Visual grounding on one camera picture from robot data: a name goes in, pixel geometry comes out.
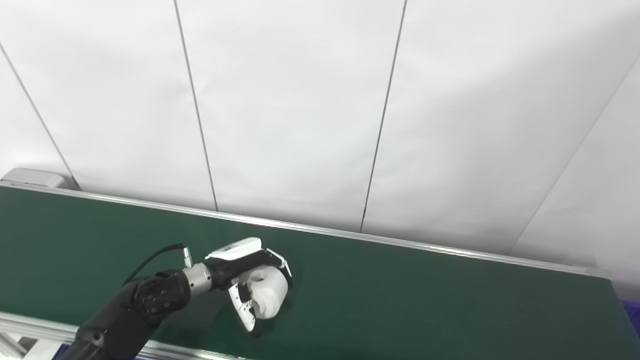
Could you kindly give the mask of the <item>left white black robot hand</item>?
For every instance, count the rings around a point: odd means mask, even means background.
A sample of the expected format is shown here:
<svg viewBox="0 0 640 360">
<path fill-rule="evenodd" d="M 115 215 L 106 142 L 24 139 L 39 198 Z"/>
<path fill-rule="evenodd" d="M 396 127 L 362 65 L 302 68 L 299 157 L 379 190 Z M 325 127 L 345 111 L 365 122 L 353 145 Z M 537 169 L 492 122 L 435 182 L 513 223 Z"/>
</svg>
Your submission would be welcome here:
<svg viewBox="0 0 640 360">
<path fill-rule="evenodd" d="M 293 288 L 293 275 L 285 258 L 249 237 L 209 253 L 204 264 L 211 287 L 228 292 L 233 309 L 245 330 L 259 338 L 259 321 L 278 315 Z"/>
</svg>

